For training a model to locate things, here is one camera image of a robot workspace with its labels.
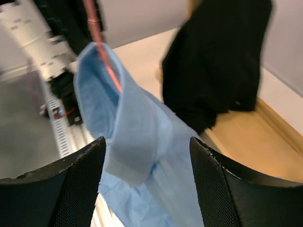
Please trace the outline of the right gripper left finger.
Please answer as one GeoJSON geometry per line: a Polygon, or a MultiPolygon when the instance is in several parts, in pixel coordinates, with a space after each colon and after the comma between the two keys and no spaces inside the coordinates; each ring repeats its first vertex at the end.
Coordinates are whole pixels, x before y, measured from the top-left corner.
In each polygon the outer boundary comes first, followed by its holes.
{"type": "Polygon", "coordinates": [[[100,137],[42,168],[0,181],[2,227],[89,227],[106,154],[100,137]]]}

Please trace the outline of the pink plastic hanger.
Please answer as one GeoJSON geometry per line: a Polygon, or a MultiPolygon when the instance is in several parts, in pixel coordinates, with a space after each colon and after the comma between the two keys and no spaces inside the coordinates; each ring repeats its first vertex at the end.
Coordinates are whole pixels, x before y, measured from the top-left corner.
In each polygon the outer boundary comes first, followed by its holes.
{"type": "Polygon", "coordinates": [[[110,61],[107,56],[107,52],[105,51],[103,47],[103,40],[102,40],[102,34],[101,34],[101,29],[96,13],[96,8],[93,0],[83,0],[83,4],[87,13],[87,22],[88,22],[88,27],[90,30],[90,34],[92,36],[93,41],[97,45],[98,49],[98,54],[99,58],[104,62],[104,65],[114,83],[116,86],[117,90],[120,92],[121,91],[121,85],[120,82],[118,81],[114,71],[112,70],[112,67],[110,65],[110,61]]]}

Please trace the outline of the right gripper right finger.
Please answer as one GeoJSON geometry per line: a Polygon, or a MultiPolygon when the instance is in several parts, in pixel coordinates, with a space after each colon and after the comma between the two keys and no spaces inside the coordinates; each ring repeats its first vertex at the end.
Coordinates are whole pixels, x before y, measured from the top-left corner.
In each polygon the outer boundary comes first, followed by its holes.
{"type": "Polygon", "coordinates": [[[301,227],[303,185],[269,176],[212,149],[196,137],[190,156],[206,227],[301,227]]]}

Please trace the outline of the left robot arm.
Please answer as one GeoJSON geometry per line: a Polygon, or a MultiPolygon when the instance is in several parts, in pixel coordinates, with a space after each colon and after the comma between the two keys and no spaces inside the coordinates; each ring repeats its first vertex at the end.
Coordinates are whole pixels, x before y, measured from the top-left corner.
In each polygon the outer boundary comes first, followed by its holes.
{"type": "MultiPolygon", "coordinates": [[[[79,55],[87,45],[96,48],[100,59],[105,58],[102,46],[102,20],[94,0],[35,0],[53,35],[63,36],[72,52],[79,55]]],[[[19,47],[37,64],[51,62],[55,52],[48,36],[41,31],[19,0],[0,2],[0,21],[19,47]]]]}

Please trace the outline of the light blue shirt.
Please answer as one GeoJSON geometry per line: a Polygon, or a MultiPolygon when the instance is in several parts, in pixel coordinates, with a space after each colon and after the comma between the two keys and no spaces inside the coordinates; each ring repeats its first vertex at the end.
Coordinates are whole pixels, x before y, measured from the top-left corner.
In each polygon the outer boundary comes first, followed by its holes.
{"type": "Polygon", "coordinates": [[[95,43],[78,57],[74,80],[84,124],[106,139],[99,192],[126,227],[201,227],[189,142],[196,132],[136,84],[104,46],[117,90],[95,43]]]}

